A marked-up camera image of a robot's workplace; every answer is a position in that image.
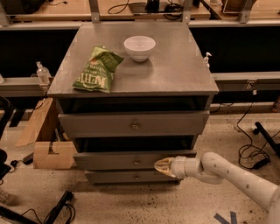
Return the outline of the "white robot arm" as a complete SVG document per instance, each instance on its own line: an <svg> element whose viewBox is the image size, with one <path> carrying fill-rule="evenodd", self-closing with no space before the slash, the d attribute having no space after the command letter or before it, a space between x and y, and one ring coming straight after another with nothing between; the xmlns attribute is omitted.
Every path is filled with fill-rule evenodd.
<svg viewBox="0 0 280 224"><path fill-rule="evenodd" d="M202 157L166 157L154 168L177 179L196 178L208 184L220 184L226 179L268 212L266 224L280 224L280 186L231 164L214 152Z"/></svg>

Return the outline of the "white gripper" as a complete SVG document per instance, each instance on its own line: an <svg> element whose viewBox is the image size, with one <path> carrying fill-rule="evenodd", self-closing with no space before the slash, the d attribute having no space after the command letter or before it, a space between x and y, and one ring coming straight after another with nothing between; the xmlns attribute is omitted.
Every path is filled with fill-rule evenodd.
<svg viewBox="0 0 280 224"><path fill-rule="evenodd" d="M190 157L166 157L154 163L154 168L169 177L184 179L195 172L195 159Z"/></svg>

